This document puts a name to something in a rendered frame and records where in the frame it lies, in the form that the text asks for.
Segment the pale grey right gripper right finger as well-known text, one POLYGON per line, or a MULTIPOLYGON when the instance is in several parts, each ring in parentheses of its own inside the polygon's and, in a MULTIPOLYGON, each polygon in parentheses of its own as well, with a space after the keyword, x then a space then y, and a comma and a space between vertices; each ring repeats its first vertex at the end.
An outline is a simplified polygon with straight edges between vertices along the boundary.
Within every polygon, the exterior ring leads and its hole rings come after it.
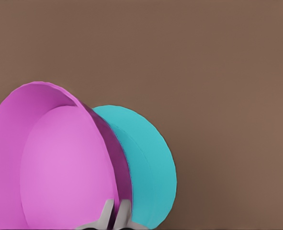
POLYGON ((146 226, 132 221, 131 201, 123 199, 113 225, 114 230, 145 230, 146 226))

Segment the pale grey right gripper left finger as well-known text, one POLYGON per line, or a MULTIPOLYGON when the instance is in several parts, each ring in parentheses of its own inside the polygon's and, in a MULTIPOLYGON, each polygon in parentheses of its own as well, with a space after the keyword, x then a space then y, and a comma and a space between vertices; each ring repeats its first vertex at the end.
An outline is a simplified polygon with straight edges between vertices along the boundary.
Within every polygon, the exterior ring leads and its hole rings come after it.
POLYGON ((76 227, 76 230, 110 230, 114 214, 114 200, 108 199, 98 220, 76 227))

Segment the pink plate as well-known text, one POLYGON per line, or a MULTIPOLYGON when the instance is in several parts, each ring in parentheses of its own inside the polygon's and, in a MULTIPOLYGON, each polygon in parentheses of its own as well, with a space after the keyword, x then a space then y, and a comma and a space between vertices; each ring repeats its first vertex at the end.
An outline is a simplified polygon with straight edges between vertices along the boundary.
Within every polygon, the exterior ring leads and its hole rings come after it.
POLYGON ((73 230, 132 199, 116 135, 63 88, 31 82, 0 104, 0 230, 73 230))

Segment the blue plate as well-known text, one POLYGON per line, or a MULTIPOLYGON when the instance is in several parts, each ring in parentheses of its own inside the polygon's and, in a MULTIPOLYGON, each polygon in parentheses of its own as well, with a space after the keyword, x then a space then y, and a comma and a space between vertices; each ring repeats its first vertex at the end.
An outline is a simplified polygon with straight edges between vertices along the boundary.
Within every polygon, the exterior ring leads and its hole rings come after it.
POLYGON ((177 191, 172 153, 157 128, 128 108, 103 105, 94 108, 120 142, 132 182, 132 221, 152 230, 170 213, 177 191))

